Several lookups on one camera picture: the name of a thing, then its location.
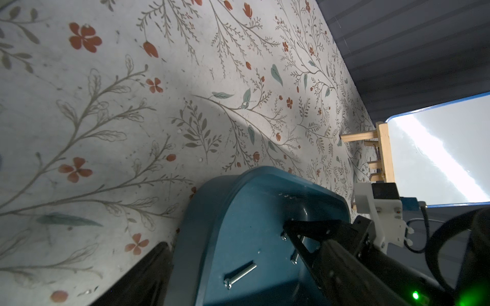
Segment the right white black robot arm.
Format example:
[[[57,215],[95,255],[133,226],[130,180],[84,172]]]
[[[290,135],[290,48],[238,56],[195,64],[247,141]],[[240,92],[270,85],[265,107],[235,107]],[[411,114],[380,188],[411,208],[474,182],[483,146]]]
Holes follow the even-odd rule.
[[[375,246],[375,223],[287,221],[293,243],[331,305],[488,305],[489,208],[436,223],[426,241],[426,267],[405,251]]]

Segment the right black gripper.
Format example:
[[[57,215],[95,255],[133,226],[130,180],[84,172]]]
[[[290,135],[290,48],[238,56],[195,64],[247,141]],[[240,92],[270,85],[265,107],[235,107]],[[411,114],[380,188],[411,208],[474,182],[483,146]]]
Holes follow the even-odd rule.
[[[372,220],[360,216],[353,223],[286,221],[283,231],[302,261],[314,262],[315,277],[333,305],[410,304],[403,285],[396,280],[401,265],[374,246]],[[299,236],[318,243],[319,251],[310,251]]]

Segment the teal plastic storage tray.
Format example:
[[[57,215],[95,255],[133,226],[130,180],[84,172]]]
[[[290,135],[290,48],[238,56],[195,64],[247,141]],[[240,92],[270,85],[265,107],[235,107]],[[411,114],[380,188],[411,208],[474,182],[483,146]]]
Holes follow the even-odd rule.
[[[345,199],[274,167],[211,179],[188,205],[165,305],[327,305],[302,261],[293,265],[283,224],[350,220]],[[223,281],[254,271],[227,289]]]

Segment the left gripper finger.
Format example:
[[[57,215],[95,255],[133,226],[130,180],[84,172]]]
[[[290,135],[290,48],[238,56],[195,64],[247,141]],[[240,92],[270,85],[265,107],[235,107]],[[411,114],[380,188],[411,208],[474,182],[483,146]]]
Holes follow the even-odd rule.
[[[172,269],[172,251],[168,243],[160,242],[92,304],[163,305]]]

